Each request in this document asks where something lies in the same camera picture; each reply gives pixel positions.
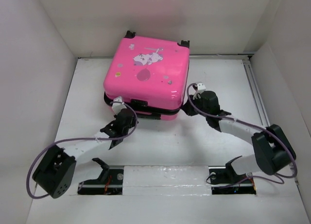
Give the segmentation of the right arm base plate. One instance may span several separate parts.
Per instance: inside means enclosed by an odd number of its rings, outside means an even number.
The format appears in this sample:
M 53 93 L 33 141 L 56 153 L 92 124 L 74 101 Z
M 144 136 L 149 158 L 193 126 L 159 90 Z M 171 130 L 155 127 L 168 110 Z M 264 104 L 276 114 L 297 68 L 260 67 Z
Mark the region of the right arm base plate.
M 246 179 L 246 174 L 237 175 L 225 166 L 212 166 L 208 170 L 206 183 L 211 185 L 212 195 L 257 194 L 254 181 Z

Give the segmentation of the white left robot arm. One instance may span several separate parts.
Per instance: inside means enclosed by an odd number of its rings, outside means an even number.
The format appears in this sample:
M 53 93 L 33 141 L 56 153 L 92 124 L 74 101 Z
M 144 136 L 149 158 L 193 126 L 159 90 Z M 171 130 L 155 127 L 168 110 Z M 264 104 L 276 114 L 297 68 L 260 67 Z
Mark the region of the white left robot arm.
M 99 162 L 93 169 L 92 179 L 104 183 L 108 179 L 108 165 L 99 155 L 121 144 L 134 133 L 138 117 L 130 107 L 115 112 L 114 120 L 100 129 L 93 137 L 68 138 L 44 148 L 31 163 L 26 176 L 26 191 L 32 199 L 53 199 L 62 196 L 72 183 L 88 180 L 86 172 L 77 167 L 90 161 Z

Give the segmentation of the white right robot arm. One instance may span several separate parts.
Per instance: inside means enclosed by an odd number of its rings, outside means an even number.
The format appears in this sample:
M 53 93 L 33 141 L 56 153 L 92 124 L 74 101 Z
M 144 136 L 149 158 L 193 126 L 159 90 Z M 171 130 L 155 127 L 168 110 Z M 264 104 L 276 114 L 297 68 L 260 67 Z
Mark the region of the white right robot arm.
M 266 174 L 264 180 L 276 184 L 284 184 L 285 178 L 297 176 L 297 168 L 292 175 L 279 173 L 290 164 L 296 165 L 296 154 L 280 126 L 257 126 L 237 119 L 220 108 L 215 92 L 200 89 L 198 84 L 191 84 L 191 87 L 195 93 L 187 94 L 187 102 L 182 107 L 188 116 L 201 115 L 212 129 L 235 136 L 253 148 L 253 154 L 235 157 L 221 172 L 211 172 L 207 182 L 214 185 L 224 183 L 227 188 L 252 180 L 257 172 Z

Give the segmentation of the pink suitcase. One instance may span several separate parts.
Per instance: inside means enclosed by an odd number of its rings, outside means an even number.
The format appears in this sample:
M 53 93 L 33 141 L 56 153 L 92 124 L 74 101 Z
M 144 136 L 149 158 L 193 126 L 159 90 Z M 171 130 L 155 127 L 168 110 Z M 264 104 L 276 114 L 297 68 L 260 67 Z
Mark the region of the pink suitcase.
M 190 41 L 168 41 L 127 31 L 105 76 L 104 101 L 117 97 L 138 117 L 171 121 L 185 97 L 190 64 Z

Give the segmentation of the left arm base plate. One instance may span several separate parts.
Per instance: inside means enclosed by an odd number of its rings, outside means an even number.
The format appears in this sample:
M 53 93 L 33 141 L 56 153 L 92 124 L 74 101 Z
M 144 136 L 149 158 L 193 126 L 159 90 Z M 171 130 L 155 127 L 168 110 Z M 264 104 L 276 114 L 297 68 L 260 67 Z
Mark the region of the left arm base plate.
M 124 166 L 110 167 L 99 158 L 93 158 L 101 168 L 101 173 L 94 179 L 80 182 L 77 193 L 79 195 L 122 195 Z

